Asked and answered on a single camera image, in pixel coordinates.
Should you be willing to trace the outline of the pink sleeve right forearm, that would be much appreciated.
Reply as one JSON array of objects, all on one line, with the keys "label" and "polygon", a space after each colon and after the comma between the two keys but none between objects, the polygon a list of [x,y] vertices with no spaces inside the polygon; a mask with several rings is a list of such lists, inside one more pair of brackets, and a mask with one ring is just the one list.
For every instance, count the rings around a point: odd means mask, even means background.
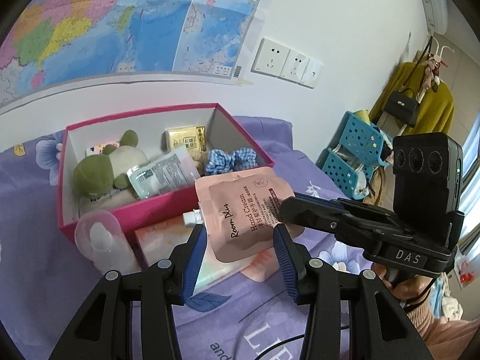
[{"label": "pink sleeve right forearm", "polygon": [[479,319],[435,318],[428,301],[407,310],[433,359],[479,359]]}]

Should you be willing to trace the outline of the person right hand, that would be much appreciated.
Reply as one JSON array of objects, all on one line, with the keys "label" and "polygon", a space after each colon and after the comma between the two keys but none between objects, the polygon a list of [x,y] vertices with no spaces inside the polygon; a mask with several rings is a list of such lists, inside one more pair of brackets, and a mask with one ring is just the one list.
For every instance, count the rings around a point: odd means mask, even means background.
[{"label": "person right hand", "polygon": [[422,303],[428,297],[431,285],[434,282],[431,277],[417,275],[402,283],[393,285],[386,279],[387,267],[374,262],[371,269],[382,280],[395,298],[409,306]]}]

